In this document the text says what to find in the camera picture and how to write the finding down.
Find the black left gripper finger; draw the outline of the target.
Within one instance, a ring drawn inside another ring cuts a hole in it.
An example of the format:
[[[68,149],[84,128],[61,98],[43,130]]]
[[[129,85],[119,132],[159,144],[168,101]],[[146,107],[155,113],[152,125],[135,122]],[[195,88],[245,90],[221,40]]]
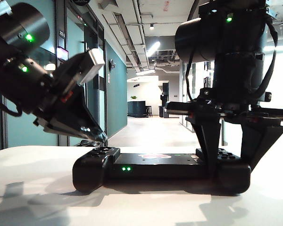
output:
[[[74,125],[98,125],[86,107],[82,90],[75,90],[72,96],[66,101],[58,100],[52,109],[51,122],[58,121],[65,124]]]
[[[105,142],[105,133],[98,125],[74,125],[65,124],[58,121],[44,122],[43,131],[67,135],[71,137],[80,137],[91,141]]]

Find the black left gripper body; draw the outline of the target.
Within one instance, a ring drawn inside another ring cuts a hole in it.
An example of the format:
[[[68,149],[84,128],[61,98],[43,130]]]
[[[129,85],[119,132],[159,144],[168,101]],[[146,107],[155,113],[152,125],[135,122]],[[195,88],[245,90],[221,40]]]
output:
[[[34,111],[34,124],[42,126],[51,122],[55,102],[66,102],[75,90],[82,90],[90,78],[90,53],[80,53],[70,58],[53,72],[53,82],[41,105]]]

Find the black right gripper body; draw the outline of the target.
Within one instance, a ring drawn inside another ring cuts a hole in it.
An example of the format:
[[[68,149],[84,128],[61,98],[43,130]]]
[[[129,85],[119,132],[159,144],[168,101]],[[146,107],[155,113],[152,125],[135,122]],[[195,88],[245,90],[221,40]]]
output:
[[[188,122],[199,126],[219,123],[220,119],[233,124],[257,123],[264,119],[283,121],[283,109],[262,108],[257,100],[245,103],[219,101],[213,88],[202,88],[197,98],[186,103],[167,102],[166,112],[185,115]]]

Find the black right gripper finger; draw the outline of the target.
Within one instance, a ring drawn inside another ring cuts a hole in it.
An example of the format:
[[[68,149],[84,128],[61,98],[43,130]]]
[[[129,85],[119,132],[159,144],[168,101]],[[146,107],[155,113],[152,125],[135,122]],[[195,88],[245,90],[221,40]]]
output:
[[[189,116],[185,119],[191,123],[197,135],[200,144],[200,149],[196,150],[196,154],[205,164],[206,175],[210,179],[215,179],[221,129],[221,123],[219,122],[220,117]]]
[[[241,158],[254,169],[260,159],[283,134],[279,123],[242,124]]]

